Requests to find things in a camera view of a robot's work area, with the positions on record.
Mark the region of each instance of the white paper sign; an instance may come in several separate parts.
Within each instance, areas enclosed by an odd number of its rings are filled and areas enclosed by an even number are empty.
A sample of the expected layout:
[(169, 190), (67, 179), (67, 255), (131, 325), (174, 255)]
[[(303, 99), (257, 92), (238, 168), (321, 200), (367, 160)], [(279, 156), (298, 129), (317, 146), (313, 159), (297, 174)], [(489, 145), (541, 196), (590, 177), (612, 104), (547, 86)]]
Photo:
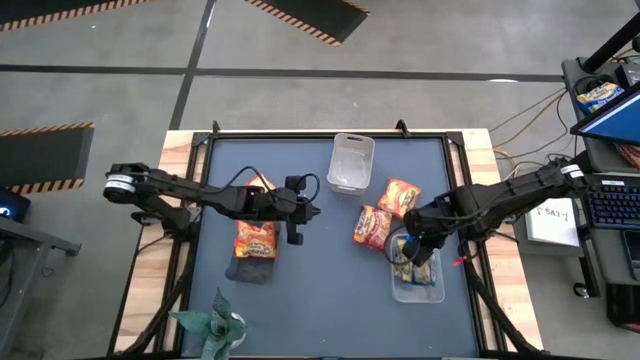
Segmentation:
[(580, 246), (571, 199), (549, 199), (526, 215), (529, 240)]

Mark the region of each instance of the blue table surface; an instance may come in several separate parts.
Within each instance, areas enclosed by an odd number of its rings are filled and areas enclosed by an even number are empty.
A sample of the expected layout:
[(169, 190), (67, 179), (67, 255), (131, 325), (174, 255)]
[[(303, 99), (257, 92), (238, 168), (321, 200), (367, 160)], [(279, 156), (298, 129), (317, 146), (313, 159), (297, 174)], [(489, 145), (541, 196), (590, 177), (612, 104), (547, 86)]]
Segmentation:
[[(246, 340), (232, 351), (235, 355), (477, 355), (463, 269), (452, 265), (457, 236), (451, 236), (441, 251), (445, 300), (437, 304), (396, 301), (384, 256), (351, 240), (361, 206), (377, 204), (389, 177), (420, 187), (418, 205), (450, 189), (441, 140), (376, 139), (371, 183), (361, 197), (329, 190), (332, 148), (332, 140), (216, 141), (211, 185), (225, 184), (245, 165), (255, 166), (276, 186), (284, 186), (287, 175), (312, 172), (321, 179), (314, 205), (322, 214), (298, 227), (304, 234), (302, 246), (286, 243), (283, 226), (273, 278), (256, 285), (225, 277), (235, 222), (206, 208), (189, 309), (211, 311), (220, 287), (250, 328)], [(236, 184), (252, 176), (244, 174)], [(314, 186), (309, 179), (308, 196)], [(396, 219), (393, 227), (399, 224)], [(199, 345), (197, 337), (185, 335), (185, 350)]]

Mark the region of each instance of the clear plastic container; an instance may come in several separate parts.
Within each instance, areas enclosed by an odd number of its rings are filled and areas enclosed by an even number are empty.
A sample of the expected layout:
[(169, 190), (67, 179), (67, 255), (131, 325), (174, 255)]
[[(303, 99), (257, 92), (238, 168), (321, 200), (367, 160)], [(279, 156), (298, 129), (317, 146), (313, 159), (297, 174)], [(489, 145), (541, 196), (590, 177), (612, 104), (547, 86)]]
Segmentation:
[(362, 195), (369, 186), (375, 141), (366, 136), (340, 133), (333, 139), (327, 181), (331, 190)]
[[(407, 234), (396, 234), (391, 238), (391, 255), (395, 257), (398, 250), (398, 240), (406, 238)], [(396, 277), (391, 265), (391, 293), (393, 298), (402, 303), (439, 303), (444, 300), (444, 281), (442, 278), (442, 264), (440, 262), (440, 251), (435, 250), (431, 258), (431, 271), (435, 272), (433, 285), (414, 285), (403, 282)]]

